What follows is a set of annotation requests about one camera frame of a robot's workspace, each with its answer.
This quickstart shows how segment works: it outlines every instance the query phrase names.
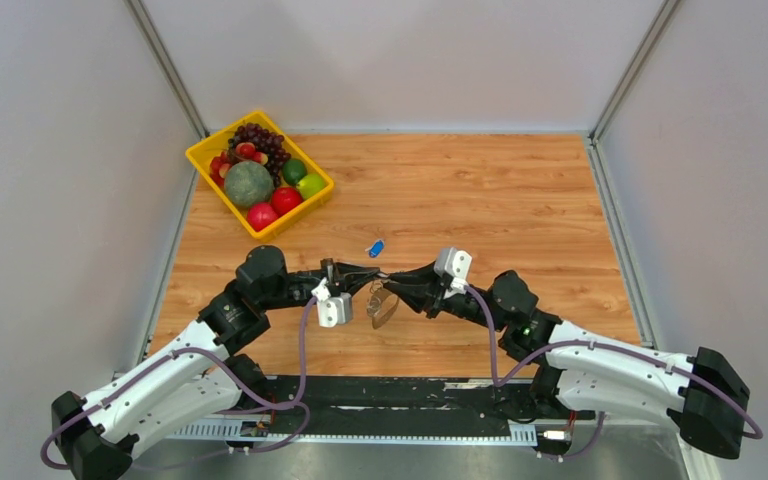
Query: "gray floor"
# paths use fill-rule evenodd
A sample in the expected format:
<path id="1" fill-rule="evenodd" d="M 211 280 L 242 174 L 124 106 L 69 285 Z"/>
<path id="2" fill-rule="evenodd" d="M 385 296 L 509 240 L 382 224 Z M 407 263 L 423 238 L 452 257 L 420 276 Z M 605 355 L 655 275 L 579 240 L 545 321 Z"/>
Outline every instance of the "gray floor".
<path id="1" fill-rule="evenodd" d="M 573 450 L 586 443 L 592 431 L 590 426 L 578 426 Z M 146 453 L 138 463 L 166 465 L 222 446 L 212 442 L 167 440 Z M 167 472 L 144 473 L 132 469 L 124 478 L 683 480 L 687 477 L 675 435 L 656 427 L 609 426 L 586 457 L 563 464 L 537 459 L 530 448 L 299 443 L 271 453 L 223 456 Z"/>

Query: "white wall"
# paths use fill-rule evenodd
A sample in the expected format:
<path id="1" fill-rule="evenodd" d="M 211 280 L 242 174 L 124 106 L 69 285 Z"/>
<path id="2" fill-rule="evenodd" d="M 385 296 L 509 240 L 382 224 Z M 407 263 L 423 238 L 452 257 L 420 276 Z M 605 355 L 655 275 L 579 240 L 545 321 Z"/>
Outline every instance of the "white wall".
<path id="1" fill-rule="evenodd" d="M 752 390 L 767 438 L 723 477 L 768 478 L 768 2 L 684 2 L 604 148 L 660 346 Z"/>
<path id="2" fill-rule="evenodd" d="M 585 130 L 660 0 L 146 0 L 217 129 Z"/>
<path id="3" fill-rule="evenodd" d="M 0 479 L 69 478 L 49 405 L 137 348 L 193 140 L 124 2 L 0 1 Z"/>

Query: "yellow basket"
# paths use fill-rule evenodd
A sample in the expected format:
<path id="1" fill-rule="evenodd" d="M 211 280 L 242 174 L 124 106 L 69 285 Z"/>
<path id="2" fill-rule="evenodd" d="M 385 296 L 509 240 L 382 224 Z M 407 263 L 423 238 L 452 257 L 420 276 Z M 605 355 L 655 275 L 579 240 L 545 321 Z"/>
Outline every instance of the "yellow basket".
<path id="1" fill-rule="evenodd" d="M 228 196 L 225 195 L 225 192 L 222 190 L 222 188 L 220 188 L 219 185 L 217 185 L 210 178 L 210 161 L 213 160 L 213 157 L 219 155 L 219 152 L 228 148 L 228 139 L 230 139 L 234 133 L 236 133 L 237 127 L 250 122 L 256 123 L 271 132 L 277 133 L 278 135 L 284 135 L 284 150 L 286 150 L 287 153 L 289 153 L 293 158 L 298 158 L 304 162 L 308 173 L 318 173 L 325 180 L 325 188 L 316 192 L 314 196 L 308 198 L 302 202 L 301 205 L 292 209 L 287 214 L 279 217 L 278 220 L 272 222 L 269 226 L 259 232 L 256 232 L 252 226 L 249 225 L 249 222 L 246 221 L 245 210 L 240 210 L 233 203 L 231 203 L 231 200 L 228 199 Z M 259 110 L 246 115 L 231 125 L 228 125 L 225 127 L 225 129 L 214 133 L 208 138 L 205 138 L 199 143 L 188 148 L 187 158 L 190 159 L 190 163 L 196 167 L 196 170 L 199 171 L 201 176 L 204 177 L 207 183 L 213 188 L 213 191 L 219 195 L 219 198 L 222 199 L 225 205 L 231 209 L 231 213 L 233 213 L 240 221 L 240 223 L 243 224 L 243 227 L 245 227 L 246 231 L 248 231 L 252 237 L 260 240 L 261 242 L 266 242 L 277 237 L 281 232 L 287 230 L 294 223 L 301 220 L 302 217 L 311 211 L 316 210 L 321 205 L 325 205 L 325 202 L 330 200 L 331 196 L 334 194 L 334 180 L 332 180 L 328 174 L 319 168 L 319 165 L 314 163 L 310 157 L 305 155 L 302 149 L 293 143 L 293 141 L 290 140 L 290 137 L 285 135 L 277 125 L 272 123 L 272 120 L 270 120 L 265 113 Z"/>

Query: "small blue clip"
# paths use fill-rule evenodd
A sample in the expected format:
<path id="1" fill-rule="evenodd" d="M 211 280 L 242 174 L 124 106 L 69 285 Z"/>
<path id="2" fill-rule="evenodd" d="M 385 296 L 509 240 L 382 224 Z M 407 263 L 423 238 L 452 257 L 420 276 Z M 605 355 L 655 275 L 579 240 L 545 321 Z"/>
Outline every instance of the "small blue clip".
<path id="1" fill-rule="evenodd" d="M 378 254 L 381 253 L 381 250 L 384 250 L 384 240 L 379 238 L 375 241 L 375 243 L 372 244 L 371 247 L 364 251 L 369 253 L 369 258 L 375 258 L 378 256 Z"/>

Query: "wooden tabletop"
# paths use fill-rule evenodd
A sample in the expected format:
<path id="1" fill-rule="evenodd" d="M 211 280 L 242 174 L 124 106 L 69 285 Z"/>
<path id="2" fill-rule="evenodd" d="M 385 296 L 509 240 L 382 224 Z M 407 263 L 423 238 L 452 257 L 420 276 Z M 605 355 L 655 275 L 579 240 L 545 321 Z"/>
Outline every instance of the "wooden tabletop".
<path id="1" fill-rule="evenodd" d="M 433 261 L 441 248 L 473 255 L 469 280 L 488 287 L 517 270 L 543 310 L 596 333 L 639 343 L 587 154 L 574 135 L 297 135 L 337 184 L 334 198 L 271 242 L 292 270 L 320 259 L 392 272 Z M 364 249 L 383 238 L 383 253 Z M 234 277 L 259 245 L 199 181 L 155 330 L 169 342 Z M 448 314 L 402 305 L 373 330 L 369 293 L 355 319 L 307 329 L 308 372 L 488 377 L 488 338 Z M 245 348 L 267 374 L 296 374 L 301 309 L 269 313 L 272 328 Z M 514 362 L 500 351 L 500 372 Z M 528 374 L 532 370 L 524 369 Z"/>

